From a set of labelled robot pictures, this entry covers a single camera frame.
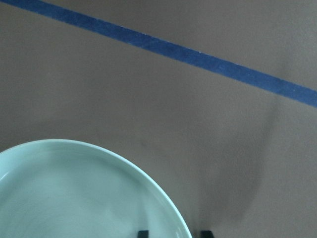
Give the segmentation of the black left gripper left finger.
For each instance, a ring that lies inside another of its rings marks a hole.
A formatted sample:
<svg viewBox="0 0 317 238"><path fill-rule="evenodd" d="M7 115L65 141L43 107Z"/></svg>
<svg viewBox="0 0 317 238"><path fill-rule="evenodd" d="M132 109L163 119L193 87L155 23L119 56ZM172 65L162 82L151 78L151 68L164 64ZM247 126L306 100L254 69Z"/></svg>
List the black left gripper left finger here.
<svg viewBox="0 0 317 238"><path fill-rule="evenodd" d="M148 230L138 231L138 238L149 238L149 231Z"/></svg>

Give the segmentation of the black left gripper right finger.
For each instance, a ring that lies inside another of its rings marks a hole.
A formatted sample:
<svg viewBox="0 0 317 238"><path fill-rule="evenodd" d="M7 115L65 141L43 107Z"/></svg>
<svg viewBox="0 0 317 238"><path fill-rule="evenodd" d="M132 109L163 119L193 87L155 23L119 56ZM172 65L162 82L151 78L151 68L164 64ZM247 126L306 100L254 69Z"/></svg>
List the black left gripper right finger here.
<svg viewBox="0 0 317 238"><path fill-rule="evenodd" d="M200 232L200 238L213 238L213 233L210 230L202 230Z"/></svg>

